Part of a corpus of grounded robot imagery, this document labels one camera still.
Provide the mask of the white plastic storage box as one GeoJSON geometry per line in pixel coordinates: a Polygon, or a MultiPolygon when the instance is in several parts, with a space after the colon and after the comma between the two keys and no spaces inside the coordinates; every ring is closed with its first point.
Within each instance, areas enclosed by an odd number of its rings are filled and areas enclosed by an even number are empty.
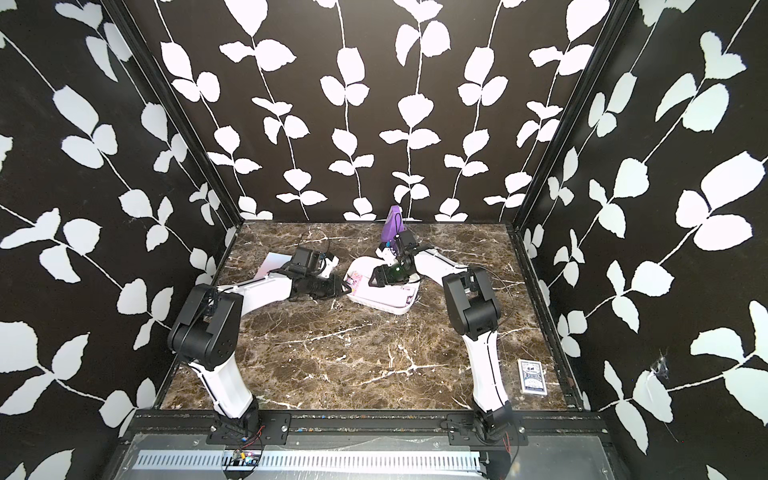
{"type": "MultiPolygon", "coordinates": [[[[368,276],[369,281],[372,270],[379,265],[386,265],[386,262],[378,258],[363,256],[355,259],[347,272],[349,270],[360,271],[368,276]]],[[[367,283],[354,294],[350,292],[347,297],[364,306],[395,315],[403,315],[414,305],[419,286],[419,283],[410,283],[398,286],[370,287],[367,283]]]]}

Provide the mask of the pink sticker sheet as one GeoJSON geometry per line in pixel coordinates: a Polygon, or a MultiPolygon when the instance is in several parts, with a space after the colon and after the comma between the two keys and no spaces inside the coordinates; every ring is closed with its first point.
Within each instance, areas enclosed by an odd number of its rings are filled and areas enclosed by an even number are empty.
{"type": "Polygon", "coordinates": [[[345,275],[345,281],[351,288],[351,293],[354,294],[361,286],[368,283],[368,276],[357,270],[349,270],[345,275]]]}
{"type": "Polygon", "coordinates": [[[266,277],[270,271],[278,270],[282,268],[286,263],[291,260],[292,256],[289,254],[279,254],[275,252],[269,252],[259,266],[257,273],[254,275],[254,280],[260,280],[266,277]]]}

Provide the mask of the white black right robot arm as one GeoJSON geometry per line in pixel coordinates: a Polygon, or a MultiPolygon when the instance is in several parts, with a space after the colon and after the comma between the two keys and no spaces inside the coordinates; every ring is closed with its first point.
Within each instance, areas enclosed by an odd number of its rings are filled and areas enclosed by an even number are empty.
{"type": "Polygon", "coordinates": [[[450,323],[467,348],[477,428],[486,438],[498,437],[514,423],[498,355],[498,326],[502,316],[489,272],[459,264],[436,249],[405,253],[396,263],[372,270],[371,287],[404,285],[427,277],[443,287],[450,323]]]}

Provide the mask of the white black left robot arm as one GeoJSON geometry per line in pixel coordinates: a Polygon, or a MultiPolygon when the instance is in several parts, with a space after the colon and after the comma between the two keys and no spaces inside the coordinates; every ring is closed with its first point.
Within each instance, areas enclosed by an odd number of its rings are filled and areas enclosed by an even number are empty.
{"type": "Polygon", "coordinates": [[[333,273],[313,275],[287,269],[229,286],[199,284],[190,291],[174,322],[168,347],[198,375],[218,414],[244,421],[256,415],[258,405],[235,359],[242,317],[294,297],[326,300],[350,292],[349,284],[333,273]]]}

